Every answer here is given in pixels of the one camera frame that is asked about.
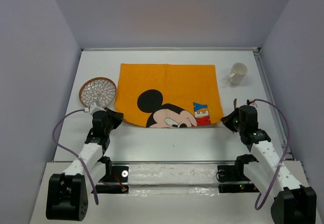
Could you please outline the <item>patterned ceramic plate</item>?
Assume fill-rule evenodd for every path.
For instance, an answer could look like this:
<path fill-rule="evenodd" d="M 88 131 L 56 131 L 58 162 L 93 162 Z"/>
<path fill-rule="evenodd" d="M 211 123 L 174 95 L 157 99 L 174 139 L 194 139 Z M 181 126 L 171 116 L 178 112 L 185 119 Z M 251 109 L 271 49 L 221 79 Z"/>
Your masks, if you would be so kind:
<path fill-rule="evenodd" d="M 107 107 L 115 98 L 117 86 L 106 77 L 95 77 L 85 82 L 79 90 L 80 103 L 89 107 L 94 101 L 98 101 L 102 108 Z"/>

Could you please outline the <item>orange cartoon cloth placemat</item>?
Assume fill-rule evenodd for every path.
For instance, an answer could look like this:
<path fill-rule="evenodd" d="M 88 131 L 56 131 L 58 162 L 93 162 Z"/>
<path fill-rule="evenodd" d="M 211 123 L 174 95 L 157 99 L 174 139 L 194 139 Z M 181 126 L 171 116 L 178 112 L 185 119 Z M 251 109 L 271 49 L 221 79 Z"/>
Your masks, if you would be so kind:
<path fill-rule="evenodd" d="M 214 65 L 121 64 L 115 108 L 147 128 L 205 126 L 224 116 Z"/>

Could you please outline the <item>white ceramic mug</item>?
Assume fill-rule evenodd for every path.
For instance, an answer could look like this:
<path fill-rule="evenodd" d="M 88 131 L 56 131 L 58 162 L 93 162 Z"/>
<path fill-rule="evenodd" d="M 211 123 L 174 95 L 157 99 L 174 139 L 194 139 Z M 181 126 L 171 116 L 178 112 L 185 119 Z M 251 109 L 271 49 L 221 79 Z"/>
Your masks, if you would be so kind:
<path fill-rule="evenodd" d="M 229 74 L 229 82 L 233 85 L 239 85 L 248 72 L 248 68 L 243 63 L 235 63 Z"/>

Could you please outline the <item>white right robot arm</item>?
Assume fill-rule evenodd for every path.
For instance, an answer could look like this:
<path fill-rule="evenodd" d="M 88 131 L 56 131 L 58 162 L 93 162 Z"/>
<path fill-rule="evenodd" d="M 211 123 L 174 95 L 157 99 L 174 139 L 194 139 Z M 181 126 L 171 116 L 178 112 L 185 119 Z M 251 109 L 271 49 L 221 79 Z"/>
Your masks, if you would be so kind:
<path fill-rule="evenodd" d="M 219 165 L 216 179 L 220 183 L 251 181 L 260 192 L 255 209 L 268 199 L 274 223 L 315 223 L 317 195 L 304 186 L 284 164 L 270 136 L 258 126 L 257 109 L 251 105 L 236 107 L 221 118 L 223 125 L 239 133 L 249 154 L 238 156 L 233 165 Z"/>

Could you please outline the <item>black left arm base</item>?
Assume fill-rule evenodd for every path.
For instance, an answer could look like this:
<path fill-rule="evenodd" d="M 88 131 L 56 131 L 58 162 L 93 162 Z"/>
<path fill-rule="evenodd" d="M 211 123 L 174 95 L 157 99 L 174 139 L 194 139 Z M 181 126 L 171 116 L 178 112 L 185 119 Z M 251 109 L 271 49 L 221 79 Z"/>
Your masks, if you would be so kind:
<path fill-rule="evenodd" d="M 128 194 L 129 166 L 113 164 L 109 157 L 102 157 L 99 162 L 105 164 L 105 175 L 96 185 L 98 194 Z"/>

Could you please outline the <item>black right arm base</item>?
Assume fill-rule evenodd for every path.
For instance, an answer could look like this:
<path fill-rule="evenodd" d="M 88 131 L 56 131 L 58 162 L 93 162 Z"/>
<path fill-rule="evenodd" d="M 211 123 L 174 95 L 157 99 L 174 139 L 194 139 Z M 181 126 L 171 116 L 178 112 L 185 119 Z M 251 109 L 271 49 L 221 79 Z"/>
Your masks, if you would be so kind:
<path fill-rule="evenodd" d="M 258 162 L 251 154 L 238 156 L 232 165 L 218 165 L 216 179 L 220 193 L 258 193 L 257 187 L 244 175 L 244 166 Z"/>

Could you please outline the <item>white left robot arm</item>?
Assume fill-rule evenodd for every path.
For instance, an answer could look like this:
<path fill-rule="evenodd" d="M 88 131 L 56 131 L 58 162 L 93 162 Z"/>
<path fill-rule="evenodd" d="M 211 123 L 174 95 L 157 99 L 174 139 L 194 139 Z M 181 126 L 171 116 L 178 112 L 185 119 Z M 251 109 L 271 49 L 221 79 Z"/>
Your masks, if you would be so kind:
<path fill-rule="evenodd" d="M 97 183 L 110 179 L 112 175 L 112 163 L 105 152 L 110 144 L 111 131 L 120 126 L 124 115 L 95 105 L 79 112 L 92 117 L 92 127 L 81 152 L 76 153 L 53 138 L 57 147 L 69 152 L 75 159 L 64 171 L 53 174 L 49 179 L 46 203 L 46 218 L 49 220 L 84 220 L 89 196 L 93 195 L 95 204 L 99 204 Z"/>

